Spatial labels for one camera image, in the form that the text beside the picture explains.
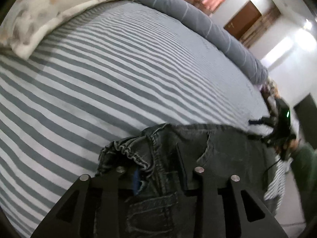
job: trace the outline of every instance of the gray and white stripes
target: gray and white stripes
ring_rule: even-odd
[[[27,62],[0,55],[0,83],[0,206],[22,237],[79,175],[94,175],[108,142],[163,122],[246,130],[267,113],[212,44],[126,1],[72,19]]]

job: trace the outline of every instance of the wooden door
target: wooden door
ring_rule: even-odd
[[[224,29],[239,40],[261,16],[255,5],[251,1],[248,1]]]

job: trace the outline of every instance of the floor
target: floor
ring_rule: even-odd
[[[299,193],[291,171],[286,175],[285,196],[275,218],[289,238],[297,238],[306,226]]]

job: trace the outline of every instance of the bed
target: bed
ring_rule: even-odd
[[[30,237],[78,176],[94,175],[102,147],[156,124],[266,134],[248,126],[268,114],[254,87],[266,77],[248,50],[182,0],[97,5],[27,61],[0,55],[0,206]],[[267,201],[283,194],[277,169]]]

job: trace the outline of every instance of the green sleeve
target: green sleeve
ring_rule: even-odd
[[[304,217],[309,223],[317,215],[317,154],[309,143],[300,144],[291,168],[301,197]]]

